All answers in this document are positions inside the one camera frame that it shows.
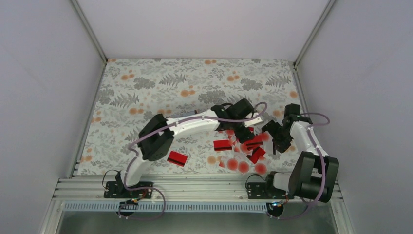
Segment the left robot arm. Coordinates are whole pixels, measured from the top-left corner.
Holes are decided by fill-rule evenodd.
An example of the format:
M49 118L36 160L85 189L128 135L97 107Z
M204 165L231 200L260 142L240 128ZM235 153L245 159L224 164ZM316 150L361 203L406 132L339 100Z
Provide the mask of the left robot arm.
M252 140L255 135L250 127L263 121L247 99L235 104L214 105L210 109L186 116L164 117L155 115L139 132L139 138L129 146L135 156L127 167L117 173L116 191L130 197L142 174L152 162L163 159L175 139L202 132L232 130L240 143Z

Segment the brown leather card holder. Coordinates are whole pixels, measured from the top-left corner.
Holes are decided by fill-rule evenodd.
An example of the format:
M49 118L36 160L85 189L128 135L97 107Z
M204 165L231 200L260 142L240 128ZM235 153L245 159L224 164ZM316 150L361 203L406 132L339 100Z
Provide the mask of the brown leather card holder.
M190 112L186 112L186 113L180 113L180 114L173 114L168 116L168 118L183 118L183 117L188 117L188 116L192 116L197 114L197 111L190 111Z

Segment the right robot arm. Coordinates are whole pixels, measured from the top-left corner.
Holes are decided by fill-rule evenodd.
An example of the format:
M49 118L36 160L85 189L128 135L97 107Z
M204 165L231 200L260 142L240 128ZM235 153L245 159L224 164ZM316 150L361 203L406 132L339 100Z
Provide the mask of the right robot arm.
M267 197L276 198L284 191L313 201L330 201L339 161L322 148L314 132L315 126L307 113L301 113L300 105L289 104L282 123L272 120L261 128L272 137L274 150L284 153L295 143L300 153L292 172L270 172L266 176L263 190Z

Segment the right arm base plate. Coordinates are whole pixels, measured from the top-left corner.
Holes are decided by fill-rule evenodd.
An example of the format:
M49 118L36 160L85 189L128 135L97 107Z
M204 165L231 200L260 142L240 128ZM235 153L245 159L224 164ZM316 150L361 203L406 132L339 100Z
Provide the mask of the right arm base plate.
M265 200L265 199L294 199L295 197L289 195L286 191L277 189L275 187L267 187L264 182L249 182L246 185L248 199Z

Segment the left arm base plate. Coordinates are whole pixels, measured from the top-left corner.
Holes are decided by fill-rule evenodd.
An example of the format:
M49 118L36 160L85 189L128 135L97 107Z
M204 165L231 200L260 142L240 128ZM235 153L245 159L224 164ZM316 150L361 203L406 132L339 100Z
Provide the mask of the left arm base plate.
M105 191L103 194L104 198L124 198L124 199L132 199L132 198L151 198L152 191L151 188L153 186L153 182L149 181L142 181L139 182L137 185L132 186L131 188L140 188L140 187L149 187L149 189L144 190L127 190L123 186L123 184L118 185L116 181L108 181L105 185Z

